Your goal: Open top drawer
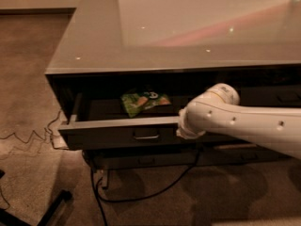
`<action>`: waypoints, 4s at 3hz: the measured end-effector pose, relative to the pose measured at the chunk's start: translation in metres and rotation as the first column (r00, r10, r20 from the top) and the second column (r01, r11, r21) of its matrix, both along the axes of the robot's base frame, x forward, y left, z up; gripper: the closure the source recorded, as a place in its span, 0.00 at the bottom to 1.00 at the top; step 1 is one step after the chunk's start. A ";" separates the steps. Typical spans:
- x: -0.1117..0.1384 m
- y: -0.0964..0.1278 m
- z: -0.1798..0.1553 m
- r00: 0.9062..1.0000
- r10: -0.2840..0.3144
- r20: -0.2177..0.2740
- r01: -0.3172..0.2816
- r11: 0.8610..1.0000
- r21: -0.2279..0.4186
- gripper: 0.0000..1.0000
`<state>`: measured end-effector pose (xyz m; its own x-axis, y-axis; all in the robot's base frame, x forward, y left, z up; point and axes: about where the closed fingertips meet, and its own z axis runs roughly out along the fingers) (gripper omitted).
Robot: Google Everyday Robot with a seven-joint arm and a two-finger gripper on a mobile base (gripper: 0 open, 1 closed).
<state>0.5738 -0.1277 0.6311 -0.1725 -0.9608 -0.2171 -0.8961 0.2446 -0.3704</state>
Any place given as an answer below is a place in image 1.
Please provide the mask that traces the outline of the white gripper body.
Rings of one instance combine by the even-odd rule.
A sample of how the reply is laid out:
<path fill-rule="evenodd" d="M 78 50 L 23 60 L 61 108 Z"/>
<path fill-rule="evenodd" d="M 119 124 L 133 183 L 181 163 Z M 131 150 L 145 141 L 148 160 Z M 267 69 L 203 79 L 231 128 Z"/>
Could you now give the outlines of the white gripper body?
<path fill-rule="evenodd" d="M 176 135 L 184 139 L 197 139 L 204 136 L 205 131 L 194 132 L 188 126 L 186 109 L 184 108 L 179 111 L 178 129 L 176 131 Z"/>

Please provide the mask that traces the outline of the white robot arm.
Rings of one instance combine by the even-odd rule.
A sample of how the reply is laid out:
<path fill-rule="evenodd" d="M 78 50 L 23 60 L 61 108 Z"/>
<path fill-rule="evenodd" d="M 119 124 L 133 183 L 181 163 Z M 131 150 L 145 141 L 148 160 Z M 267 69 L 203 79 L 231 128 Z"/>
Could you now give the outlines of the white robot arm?
<path fill-rule="evenodd" d="M 301 158 L 301 109 L 240 106 L 238 92 L 216 84 L 179 112 L 177 135 L 197 139 L 217 133 Z"/>

